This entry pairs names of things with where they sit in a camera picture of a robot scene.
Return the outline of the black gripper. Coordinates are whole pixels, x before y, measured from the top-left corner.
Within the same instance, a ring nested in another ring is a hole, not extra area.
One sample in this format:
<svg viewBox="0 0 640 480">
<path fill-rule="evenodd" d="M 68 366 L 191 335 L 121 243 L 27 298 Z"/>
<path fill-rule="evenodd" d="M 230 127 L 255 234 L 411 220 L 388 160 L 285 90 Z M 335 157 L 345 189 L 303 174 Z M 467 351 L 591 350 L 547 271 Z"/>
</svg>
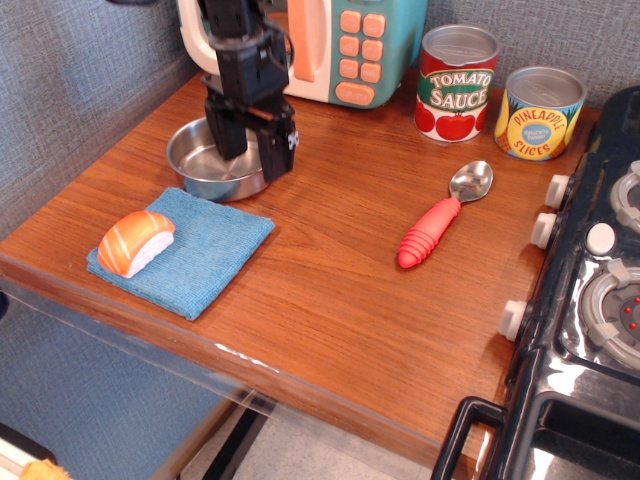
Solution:
<svg viewBox="0 0 640 480">
<path fill-rule="evenodd" d="M 293 168 L 295 123 L 284 100 L 289 85 L 288 60 L 294 50 L 280 27 L 213 27 L 220 83 L 206 77 L 206 119 L 223 160 L 247 150 L 246 130 L 256 131 L 264 180 L 272 183 Z"/>
</svg>

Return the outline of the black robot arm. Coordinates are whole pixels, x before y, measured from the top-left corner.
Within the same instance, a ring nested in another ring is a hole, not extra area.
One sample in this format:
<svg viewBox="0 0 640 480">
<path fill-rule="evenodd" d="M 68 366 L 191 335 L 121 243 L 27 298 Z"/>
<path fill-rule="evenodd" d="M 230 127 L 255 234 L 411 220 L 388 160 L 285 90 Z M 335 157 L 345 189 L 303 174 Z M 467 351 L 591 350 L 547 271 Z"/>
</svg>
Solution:
<svg viewBox="0 0 640 480">
<path fill-rule="evenodd" d="M 289 86 L 288 34 L 267 18 L 256 1 L 202 1 L 210 25 L 220 83 L 211 74 L 205 113 L 218 153 L 234 159 L 248 148 L 252 132 L 264 180 L 290 172 L 299 143 L 295 110 L 284 97 Z"/>
</svg>

